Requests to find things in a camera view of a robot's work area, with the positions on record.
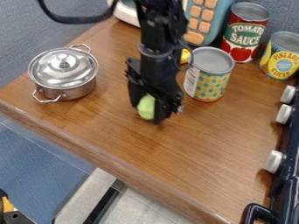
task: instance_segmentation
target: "yellow-green ball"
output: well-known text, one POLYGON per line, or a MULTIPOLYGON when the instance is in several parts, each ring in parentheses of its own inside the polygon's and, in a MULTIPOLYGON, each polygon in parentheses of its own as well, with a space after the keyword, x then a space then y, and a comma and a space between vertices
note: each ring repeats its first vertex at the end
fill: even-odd
POLYGON ((155 118, 155 101, 156 99, 147 94, 144 96, 137 106, 138 114, 145 120, 153 120, 155 118))

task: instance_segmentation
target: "pot handle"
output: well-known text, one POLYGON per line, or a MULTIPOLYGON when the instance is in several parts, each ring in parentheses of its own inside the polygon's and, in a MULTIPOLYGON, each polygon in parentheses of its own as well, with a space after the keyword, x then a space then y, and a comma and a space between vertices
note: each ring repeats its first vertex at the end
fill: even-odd
POLYGON ((48 102, 57 102, 60 100, 60 98, 64 95, 64 94, 60 94, 56 99, 54 100, 46 100, 46 101, 42 101, 37 97, 37 93, 38 93, 39 89, 37 88, 33 93, 32 93, 32 97, 40 103, 48 103, 48 102))
POLYGON ((89 46, 87 46, 86 44, 71 45, 70 48, 75 48, 75 47, 78 47, 78 46, 84 46, 84 47, 86 47, 88 53, 91 52, 91 48, 89 46))

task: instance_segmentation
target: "wooden table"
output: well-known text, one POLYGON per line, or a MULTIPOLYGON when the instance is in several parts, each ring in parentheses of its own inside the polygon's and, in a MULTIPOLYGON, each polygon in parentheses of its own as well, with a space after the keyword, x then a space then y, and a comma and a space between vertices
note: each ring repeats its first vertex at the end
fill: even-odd
POLYGON ((262 167, 282 131, 275 116, 287 83, 256 61, 238 64, 223 99, 186 96, 183 114, 155 126, 131 107, 124 77, 139 35, 114 19, 96 25, 71 43, 91 46, 99 60, 96 90, 40 104, 24 74, 0 90, 1 111, 195 223, 238 223, 248 203, 267 205, 271 175, 262 167))

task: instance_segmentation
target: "orange button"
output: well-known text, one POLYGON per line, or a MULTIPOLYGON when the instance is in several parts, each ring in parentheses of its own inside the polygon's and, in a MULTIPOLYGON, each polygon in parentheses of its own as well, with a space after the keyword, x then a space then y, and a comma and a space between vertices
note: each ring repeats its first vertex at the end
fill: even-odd
POLYGON ((196 33, 194 31, 188 31, 184 35, 184 39, 187 40, 190 43, 195 44, 195 45, 200 45, 201 43, 204 42, 205 37, 200 33, 196 33))
POLYGON ((204 10, 203 11, 203 15, 202 15, 202 18, 205 20, 205 21, 212 21, 212 18, 214 16, 214 12, 212 10, 204 10))
POLYGON ((204 33, 208 33, 211 29, 211 24, 206 22, 201 22, 199 25, 199 30, 204 33))
POLYGON ((204 0, 193 0, 195 4, 203 4, 204 0))
POLYGON ((214 9, 217 5, 217 0, 205 0, 205 6, 214 9))
POLYGON ((196 30, 198 29, 198 20, 195 18, 191 18, 189 19, 189 24, 188 24, 189 28, 196 30))
POLYGON ((201 12, 201 8, 200 7, 194 6, 194 5, 191 7, 190 14, 193 17, 198 18, 200 16, 200 12, 201 12))

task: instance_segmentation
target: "can label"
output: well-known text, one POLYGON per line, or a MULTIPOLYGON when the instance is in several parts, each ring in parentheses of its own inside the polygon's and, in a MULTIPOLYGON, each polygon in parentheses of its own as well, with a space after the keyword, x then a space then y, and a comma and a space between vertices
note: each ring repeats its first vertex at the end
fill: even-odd
POLYGON ((225 93, 229 77, 230 73, 206 73, 191 66, 184 78, 184 90, 199 101, 215 102, 225 93))
POLYGON ((261 70, 277 80, 289 80, 299 69, 299 53, 281 49, 270 40, 261 62, 261 70))
POLYGON ((257 46, 265 29, 266 27, 261 24, 231 24, 227 26, 225 38, 237 46, 257 46))
POLYGON ((238 62, 248 62, 255 55, 266 26, 262 24, 235 23, 226 28, 221 48, 238 62))

